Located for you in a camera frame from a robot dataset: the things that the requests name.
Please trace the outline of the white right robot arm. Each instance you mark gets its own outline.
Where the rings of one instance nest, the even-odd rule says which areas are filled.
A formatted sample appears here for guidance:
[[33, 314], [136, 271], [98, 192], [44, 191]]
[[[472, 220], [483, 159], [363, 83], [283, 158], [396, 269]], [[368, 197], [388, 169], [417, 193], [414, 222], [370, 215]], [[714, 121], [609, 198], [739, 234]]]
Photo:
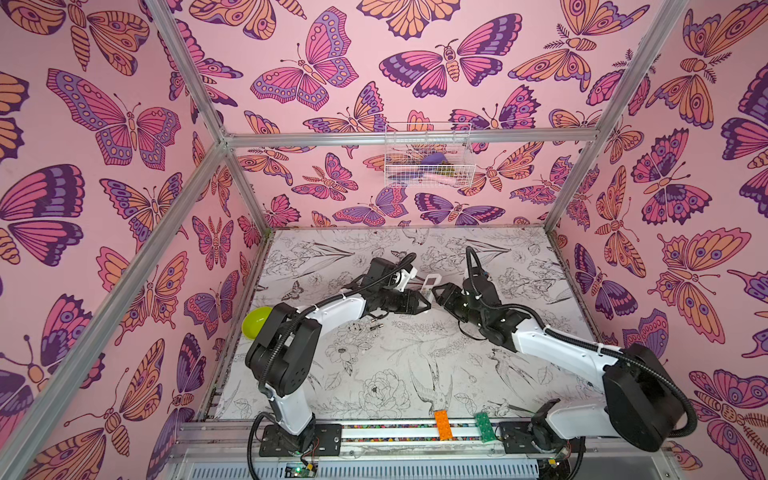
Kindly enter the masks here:
[[550, 453], [571, 440], [603, 437], [656, 452], [667, 440], [695, 432], [692, 402], [649, 348], [614, 348], [558, 330], [533, 308], [503, 302], [473, 248], [466, 248], [465, 261], [462, 284], [433, 287], [440, 307], [459, 323], [475, 326], [491, 344], [547, 361], [598, 393], [591, 401], [545, 402], [528, 423], [537, 450]]

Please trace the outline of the small white remote control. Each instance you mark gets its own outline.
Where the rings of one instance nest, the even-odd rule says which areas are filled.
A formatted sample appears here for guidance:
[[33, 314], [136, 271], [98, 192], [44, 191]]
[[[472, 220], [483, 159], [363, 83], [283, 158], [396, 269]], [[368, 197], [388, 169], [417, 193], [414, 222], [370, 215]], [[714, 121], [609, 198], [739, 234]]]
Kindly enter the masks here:
[[420, 291], [422, 294], [429, 294], [431, 292], [431, 289], [435, 287], [439, 282], [441, 281], [441, 276], [439, 274], [428, 274], [420, 287]]

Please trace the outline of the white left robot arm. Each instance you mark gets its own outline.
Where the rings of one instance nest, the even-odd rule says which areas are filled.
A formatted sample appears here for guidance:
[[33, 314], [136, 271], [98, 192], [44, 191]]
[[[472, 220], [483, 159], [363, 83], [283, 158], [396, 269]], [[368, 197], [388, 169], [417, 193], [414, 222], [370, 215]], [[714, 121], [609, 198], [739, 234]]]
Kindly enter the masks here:
[[256, 446], [267, 449], [265, 456], [297, 456], [304, 471], [314, 468], [308, 454], [321, 450], [338, 454], [341, 426], [320, 426], [304, 389], [318, 343], [324, 334], [366, 316], [383, 319], [390, 313], [415, 316], [430, 310], [430, 301], [408, 287], [418, 273], [416, 258], [408, 253], [393, 263], [376, 257], [366, 273], [335, 295], [302, 309], [281, 302], [257, 309], [243, 320], [242, 333], [251, 340], [244, 364], [270, 407], [256, 416], [248, 433], [246, 464], [251, 478], [260, 477]]

